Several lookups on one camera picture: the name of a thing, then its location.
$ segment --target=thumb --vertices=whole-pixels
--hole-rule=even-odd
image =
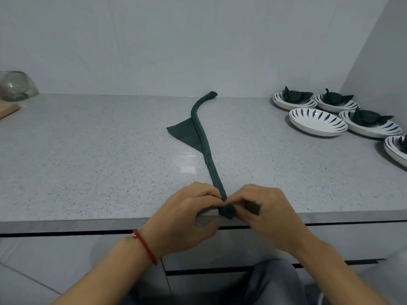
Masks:
[[[220,218],[216,218],[212,220],[209,224],[202,228],[198,228],[198,238],[199,240],[205,241],[206,239],[209,239],[210,237],[213,237],[216,233],[216,231],[219,229],[219,224],[221,223]]]
[[[254,214],[250,213],[242,205],[235,204],[234,207],[236,208],[236,216],[237,216],[237,218],[244,221],[249,226],[252,226],[252,224],[258,218],[257,215],[254,215]]]

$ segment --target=plate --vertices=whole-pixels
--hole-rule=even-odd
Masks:
[[[282,97],[283,92],[277,92],[272,95],[273,102],[280,108],[285,110],[292,110],[295,108],[313,108],[317,106],[317,102],[311,97],[307,102],[302,104],[292,104],[284,101]]]
[[[346,105],[343,106],[334,106],[324,103],[322,101],[322,97],[323,94],[316,94],[312,96],[313,100],[317,102],[318,107],[328,112],[339,113],[341,111],[355,110],[357,107],[360,108],[360,105],[357,102],[354,102],[353,100],[350,100]]]
[[[384,149],[392,159],[407,168],[407,154],[400,151],[400,138],[402,141],[407,139],[403,136],[391,136],[384,139]]]
[[[339,112],[339,117],[346,123],[348,123],[349,129],[355,133],[371,138],[386,138],[403,133],[403,130],[400,128],[400,126],[390,120],[387,121],[384,125],[375,127],[365,127],[362,125],[358,125],[350,120],[353,114],[354,111],[341,111]]]
[[[296,108],[288,116],[294,126],[316,136],[339,136],[348,130],[348,125],[341,118],[314,108]]]

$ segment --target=person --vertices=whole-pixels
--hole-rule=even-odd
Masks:
[[[197,227],[197,214],[210,207],[222,207],[219,190],[194,182],[171,196],[138,229],[154,257],[159,259],[199,245],[215,235],[220,218]],[[259,215],[247,211],[247,201],[260,205]],[[389,304],[346,265],[338,252],[319,240],[303,224],[284,193],[277,188],[245,185],[226,201],[237,217],[269,239],[274,246],[295,257],[313,277],[331,305]],[[151,257],[140,240],[128,236],[119,241],[99,264],[64,292],[54,305],[119,304],[151,265]],[[249,282],[229,304],[306,304],[293,266],[282,260],[254,267]]]

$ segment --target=hand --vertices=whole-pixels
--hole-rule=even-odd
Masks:
[[[261,206],[259,215],[244,208],[245,200]],[[309,237],[313,237],[281,189],[245,185],[229,196],[225,203],[235,204],[238,218],[269,238],[278,249],[293,256],[298,254]]]
[[[214,186],[194,182],[172,195],[138,231],[157,259],[185,251],[215,235],[220,219],[197,227],[197,214],[208,207],[221,207],[221,194]]]

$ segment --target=red bracelet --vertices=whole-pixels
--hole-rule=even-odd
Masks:
[[[144,239],[142,238],[142,236],[140,235],[140,233],[137,231],[137,229],[133,230],[133,237],[135,239],[139,239],[141,245],[144,247],[144,249],[147,251],[147,254],[149,255],[151,262],[153,262],[153,264],[156,266],[157,265],[157,259],[154,257],[153,252],[150,250],[149,246],[147,245],[146,241],[144,241]]]

